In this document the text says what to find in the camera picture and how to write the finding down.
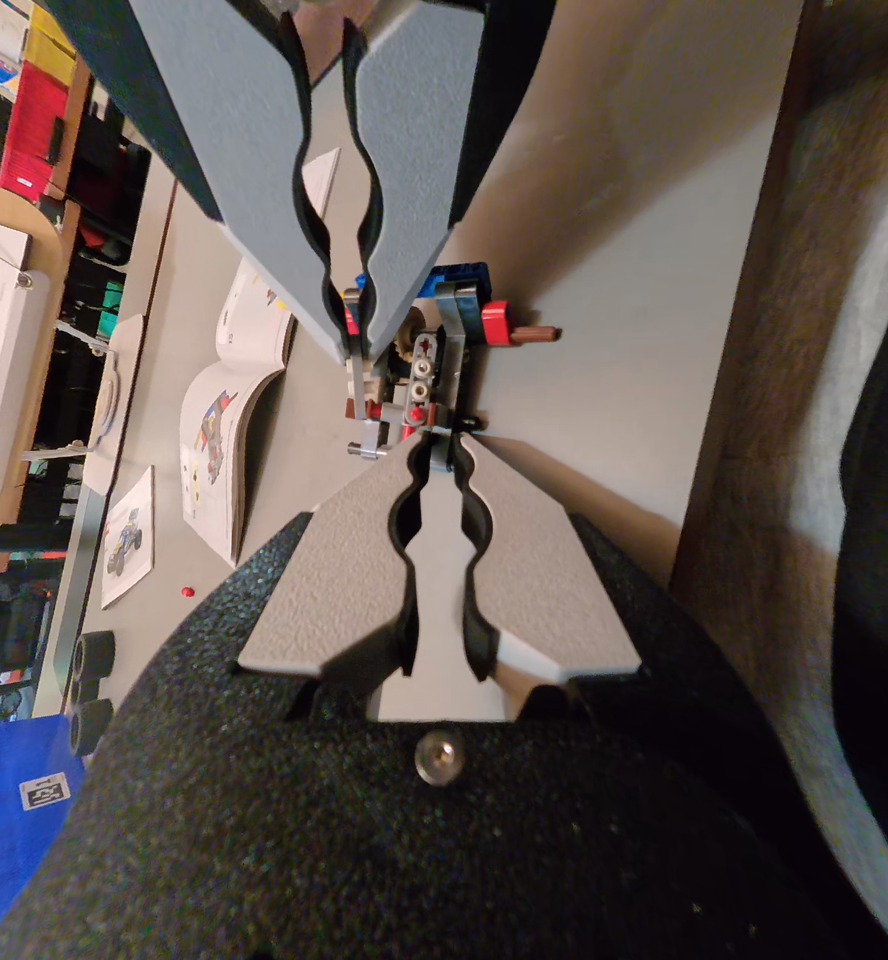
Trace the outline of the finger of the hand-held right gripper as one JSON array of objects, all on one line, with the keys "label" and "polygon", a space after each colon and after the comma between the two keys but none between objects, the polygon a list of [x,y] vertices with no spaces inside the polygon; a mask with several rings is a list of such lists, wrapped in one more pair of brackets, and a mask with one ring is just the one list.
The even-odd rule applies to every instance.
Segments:
[{"label": "finger of the hand-held right gripper", "polygon": [[303,177],[312,87],[291,12],[263,2],[131,5],[226,231],[344,365],[348,334],[330,234]]},{"label": "finger of the hand-held right gripper", "polygon": [[485,14],[451,2],[380,2],[343,25],[345,105],[370,177],[357,241],[367,356],[396,335],[452,231]]}]

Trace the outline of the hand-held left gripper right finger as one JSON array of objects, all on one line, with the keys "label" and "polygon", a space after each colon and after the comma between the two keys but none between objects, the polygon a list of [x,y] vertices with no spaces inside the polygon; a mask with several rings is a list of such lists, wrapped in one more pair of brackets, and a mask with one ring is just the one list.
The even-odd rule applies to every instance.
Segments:
[{"label": "hand-held left gripper right finger", "polygon": [[539,688],[635,677],[633,644],[564,507],[473,437],[454,450],[474,546],[462,615],[467,662],[517,719]]}]

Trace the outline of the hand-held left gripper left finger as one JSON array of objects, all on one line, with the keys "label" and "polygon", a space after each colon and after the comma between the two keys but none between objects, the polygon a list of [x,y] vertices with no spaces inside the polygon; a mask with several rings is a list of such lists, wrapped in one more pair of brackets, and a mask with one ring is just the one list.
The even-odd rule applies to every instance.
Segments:
[{"label": "hand-held left gripper left finger", "polygon": [[430,438],[411,437],[312,514],[238,659],[240,677],[347,690],[378,720],[382,684],[412,673],[420,632],[406,547],[422,526]]}]

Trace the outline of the grey lego technic assembly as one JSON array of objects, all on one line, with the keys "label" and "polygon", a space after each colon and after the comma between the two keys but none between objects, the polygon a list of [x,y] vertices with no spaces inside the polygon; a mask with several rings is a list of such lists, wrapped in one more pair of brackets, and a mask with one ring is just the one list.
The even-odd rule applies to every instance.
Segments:
[{"label": "grey lego technic assembly", "polygon": [[482,261],[434,266],[397,334],[376,359],[363,355],[358,324],[365,275],[343,294],[351,352],[347,360],[346,417],[363,425],[362,441],[348,443],[350,455],[376,462],[416,433],[435,436],[431,459],[452,468],[452,436],[478,433],[484,421],[467,400],[474,352],[557,342],[553,326],[520,325],[505,300],[492,297],[488,265]]}]

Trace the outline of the open lego instruction booklet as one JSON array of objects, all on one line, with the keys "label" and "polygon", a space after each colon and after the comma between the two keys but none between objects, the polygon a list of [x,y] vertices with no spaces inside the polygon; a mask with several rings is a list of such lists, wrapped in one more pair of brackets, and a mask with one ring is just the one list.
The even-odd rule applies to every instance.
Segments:
[{"label": "open lego instruction booklet", "polygon": [[297,320],[246,259],[218,316],[217,360],[186,390],[179,422],[184,519],[231,568],[245,515],[250,419],[268,385],[286,371]]}]

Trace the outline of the black lego wheel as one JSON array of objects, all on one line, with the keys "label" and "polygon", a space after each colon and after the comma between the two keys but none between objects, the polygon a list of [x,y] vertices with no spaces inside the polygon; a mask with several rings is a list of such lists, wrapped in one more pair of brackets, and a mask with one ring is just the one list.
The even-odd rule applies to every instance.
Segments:
[{"label": "black lego wheel", "polygon": [[115,650],[113,630],[81,633],[74,645],[72,678],[78,683],[84,683],[109,677],[114,669]]},{"label": "black lego wheel", "polygon": [[73,756],[84,758],[92,755],[114,717],[114,704],[110,699],[78,702],[70,714],[69,749]]}]

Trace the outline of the yellow box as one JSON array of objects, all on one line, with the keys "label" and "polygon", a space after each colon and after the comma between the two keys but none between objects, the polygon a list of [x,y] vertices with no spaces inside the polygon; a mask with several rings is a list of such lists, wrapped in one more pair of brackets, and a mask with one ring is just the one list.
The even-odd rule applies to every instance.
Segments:
[{"label": "yellow box", "polygon": [[53,15],[34,5],[23,49],[23,60],[70,87],[77,54]]}]

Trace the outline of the white paper sheet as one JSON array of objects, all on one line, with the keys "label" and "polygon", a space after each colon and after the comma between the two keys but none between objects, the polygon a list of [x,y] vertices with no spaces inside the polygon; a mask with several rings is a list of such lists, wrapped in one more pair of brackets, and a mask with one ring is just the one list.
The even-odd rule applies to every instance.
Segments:
[{"label": "white paper sheet", "polygon": [[335,148],[322,153],[303,167],[303,184],[307,198],[314,212],[323,219],[330,199],[330,192],[336,176],[341,149]]}]

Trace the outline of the red box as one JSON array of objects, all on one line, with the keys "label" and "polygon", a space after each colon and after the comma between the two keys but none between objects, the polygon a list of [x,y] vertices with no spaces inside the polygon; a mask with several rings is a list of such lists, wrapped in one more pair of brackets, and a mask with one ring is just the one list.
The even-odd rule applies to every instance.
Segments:
[{"label": "red box", "polygon": [[35,204],[58,162],[68,87],[26,60],[5,139],[0,187]]}]

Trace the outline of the small printed leaflet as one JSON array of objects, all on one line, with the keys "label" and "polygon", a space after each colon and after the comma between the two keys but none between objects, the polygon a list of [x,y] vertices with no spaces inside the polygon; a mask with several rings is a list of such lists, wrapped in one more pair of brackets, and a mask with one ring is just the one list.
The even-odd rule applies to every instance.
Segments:
[{"label": "small printed leaflet", "polygon": [[103,536],[101,609],[113,606],[154,566],[154,480],[150,465],[109,511]]}]

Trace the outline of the white printed tag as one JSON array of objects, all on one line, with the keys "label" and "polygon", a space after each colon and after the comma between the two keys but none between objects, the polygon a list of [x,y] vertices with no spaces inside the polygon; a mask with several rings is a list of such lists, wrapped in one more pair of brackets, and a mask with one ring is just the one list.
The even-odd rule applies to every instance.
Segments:
[{"label": "white printed tag", "polygon": [[18,794],[25,812],[66,802],[71,797],[70,786],[64,771],[21,782],[18,785]]}]

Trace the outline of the blue cloth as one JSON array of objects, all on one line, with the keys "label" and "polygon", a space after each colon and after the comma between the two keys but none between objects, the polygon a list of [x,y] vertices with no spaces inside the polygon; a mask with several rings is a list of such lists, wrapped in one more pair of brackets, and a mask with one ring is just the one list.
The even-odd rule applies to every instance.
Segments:
[{"label": "blue cloth", "polygon": [[[22,782],[64,771],[67,801],[25,812]],[[0,722],[0,921],[60,833],[79,793],[85,766],[69,749],[69,721],[56,714]]]}]

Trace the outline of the white plastic bracket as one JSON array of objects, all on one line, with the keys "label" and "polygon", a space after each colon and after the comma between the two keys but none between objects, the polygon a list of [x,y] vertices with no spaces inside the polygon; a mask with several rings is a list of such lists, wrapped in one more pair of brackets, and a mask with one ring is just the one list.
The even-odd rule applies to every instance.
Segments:
[{"label": "white plastic bracket", "polygon": [[54,449],[27,450],[20,455],[21,461],[84,457],[83,484],[104,497],[110,494],[118,474],[146,328],[145,316],[136,314],[119,320],[110,341],[103,342],[62,319],[55,321],[54,330],[68,334],[104,358],[90,438]]}]

